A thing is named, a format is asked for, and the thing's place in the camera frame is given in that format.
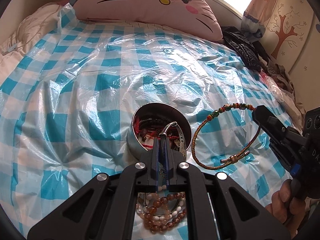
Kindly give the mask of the right hand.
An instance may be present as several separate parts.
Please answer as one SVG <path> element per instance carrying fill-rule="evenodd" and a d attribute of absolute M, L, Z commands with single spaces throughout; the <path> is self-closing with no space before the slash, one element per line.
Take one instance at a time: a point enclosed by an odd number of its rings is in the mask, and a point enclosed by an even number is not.
<path fill-rule="evenodd" d="M 298 227 L 305 216 L 306 203 L 291 194 L 291 179 L 283 182 L 279 191 L 272 194 L 271 203 L 265 209 L 281 223 Z"/>

